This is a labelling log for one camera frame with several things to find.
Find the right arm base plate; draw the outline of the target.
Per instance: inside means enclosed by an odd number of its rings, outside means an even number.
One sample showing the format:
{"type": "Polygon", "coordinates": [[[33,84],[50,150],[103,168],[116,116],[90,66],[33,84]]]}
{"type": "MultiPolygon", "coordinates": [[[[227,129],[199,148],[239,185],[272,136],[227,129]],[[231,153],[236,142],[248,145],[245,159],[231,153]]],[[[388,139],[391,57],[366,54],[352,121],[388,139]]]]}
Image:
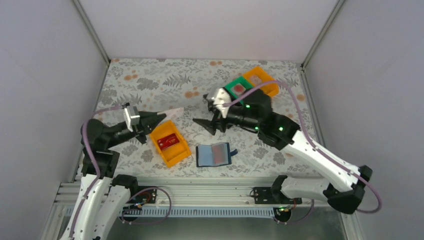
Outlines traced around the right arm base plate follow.
{"type": "Polygon", "coordinates": [[[288,198],[281,192],[272,192],[271,187],[253,187],[249,196],[257,205],[294,205],[302,204],[301,198],[288,198]]]}

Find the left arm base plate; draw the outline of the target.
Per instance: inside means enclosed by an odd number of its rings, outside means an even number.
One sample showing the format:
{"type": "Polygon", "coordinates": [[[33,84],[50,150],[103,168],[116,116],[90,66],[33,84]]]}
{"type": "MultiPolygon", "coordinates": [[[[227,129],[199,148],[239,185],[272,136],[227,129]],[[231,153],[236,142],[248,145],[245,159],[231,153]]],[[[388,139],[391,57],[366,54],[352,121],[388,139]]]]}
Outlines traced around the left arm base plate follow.
{"type": "Polygon", "coordinates": [[[131,199],[127,204],[155,204],[157,200],[158,190],[156,186],[139,185],[136,190],[130,193],[131,199]]]}

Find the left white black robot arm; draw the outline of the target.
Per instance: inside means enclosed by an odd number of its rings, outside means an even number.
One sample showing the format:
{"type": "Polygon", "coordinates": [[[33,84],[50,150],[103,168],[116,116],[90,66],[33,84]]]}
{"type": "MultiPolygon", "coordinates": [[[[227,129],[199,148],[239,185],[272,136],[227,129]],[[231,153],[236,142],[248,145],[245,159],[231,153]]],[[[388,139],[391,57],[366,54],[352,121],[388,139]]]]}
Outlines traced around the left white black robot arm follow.
{"type": "Polygon", "coordinates": [[[131,139],[146,143],[147,135],[167,115],[137,111],[132,106],[123,110],[123,122],[107,126],[91,118],[81,127],[82,177],[74,210],[61,236],[63,240],[105,240],[124,204],[139,188],[135,176],[115,175],[120,153],[111,148],[131,139]]]}

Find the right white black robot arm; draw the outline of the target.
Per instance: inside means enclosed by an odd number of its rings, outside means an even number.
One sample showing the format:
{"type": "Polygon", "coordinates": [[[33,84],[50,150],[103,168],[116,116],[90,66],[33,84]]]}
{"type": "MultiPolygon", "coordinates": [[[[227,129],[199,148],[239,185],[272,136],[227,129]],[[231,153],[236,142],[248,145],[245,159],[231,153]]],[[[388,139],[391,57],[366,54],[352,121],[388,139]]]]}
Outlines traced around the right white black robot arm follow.
{"type": "Polygon", "coordinates": [[[256,134],[265,145],[299,158],[321,175],[321,178],[279,175],[270,187],[274,202],[306,198],[327,202],[344,214],[357,211],[372,169],[350,164],[315,142],[295,121],[274,112],[271,97],[262,90],[246,91],[246,94],[241,104],[232,106],[226,106],[232,97],[223,88],[213,96],[205,94],[203,97],[213,117],[193,121],[211,135],[217,131],[224,133],[232,126],[240,127],[256,134]]]}

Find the blue card holder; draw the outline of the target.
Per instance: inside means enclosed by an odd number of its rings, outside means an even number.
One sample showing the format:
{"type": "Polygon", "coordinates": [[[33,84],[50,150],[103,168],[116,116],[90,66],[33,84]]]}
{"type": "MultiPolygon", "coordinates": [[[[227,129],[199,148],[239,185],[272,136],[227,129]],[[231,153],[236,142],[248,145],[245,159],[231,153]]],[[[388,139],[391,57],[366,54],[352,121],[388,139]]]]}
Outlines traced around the blue card holder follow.
{"type": "Polygon", "coordinates": [[[196,146],[196,167],[221,167],[232,164],[232,157],[238,154],[238,150],[230,149],[228,142],[218,142],[211,145],[200,144],[196,146]]]}

